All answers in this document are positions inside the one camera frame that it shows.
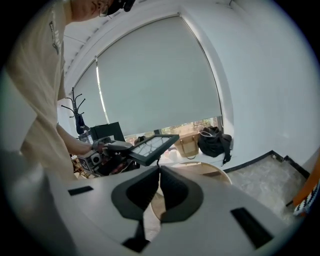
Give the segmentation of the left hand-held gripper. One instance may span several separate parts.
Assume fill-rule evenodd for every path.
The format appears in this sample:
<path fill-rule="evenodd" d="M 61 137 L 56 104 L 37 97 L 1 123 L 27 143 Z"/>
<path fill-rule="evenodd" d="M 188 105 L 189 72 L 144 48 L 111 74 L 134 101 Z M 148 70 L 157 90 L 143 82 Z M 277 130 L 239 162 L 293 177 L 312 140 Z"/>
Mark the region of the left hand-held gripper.
<path fill-rule="evenodd" d="M 119 173 L 119 155 L 114 151 L 127 151 L 133 145 L 129 142 L 104 137 L 95 140 L 91 150 L 77 158 L 84 171 L 94 176 L 109 176 Z"/>

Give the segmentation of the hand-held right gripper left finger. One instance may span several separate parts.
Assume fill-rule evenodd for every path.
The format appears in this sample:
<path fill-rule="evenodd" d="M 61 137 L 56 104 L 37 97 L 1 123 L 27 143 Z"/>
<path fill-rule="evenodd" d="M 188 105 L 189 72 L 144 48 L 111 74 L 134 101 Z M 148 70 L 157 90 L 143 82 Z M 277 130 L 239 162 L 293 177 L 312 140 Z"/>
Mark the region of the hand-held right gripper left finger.
<path fill-rule="evenodd" d="M 157 167 L 64 183 L 48 176 L 55 256 L 139 256 L 148 245 L 144 211 L 158 189 Z"/>

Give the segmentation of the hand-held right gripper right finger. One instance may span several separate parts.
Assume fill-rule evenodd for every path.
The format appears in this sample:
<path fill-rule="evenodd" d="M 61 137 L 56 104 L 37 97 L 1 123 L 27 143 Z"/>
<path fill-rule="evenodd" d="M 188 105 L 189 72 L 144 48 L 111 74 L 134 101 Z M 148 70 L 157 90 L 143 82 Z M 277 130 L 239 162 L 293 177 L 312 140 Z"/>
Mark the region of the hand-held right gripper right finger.
<path fill-rule="evenodd" d="M 286 229 L 267 207 L 237 187 L 163 166 L 165 212 L 152 256 L 249 256 Z"/>

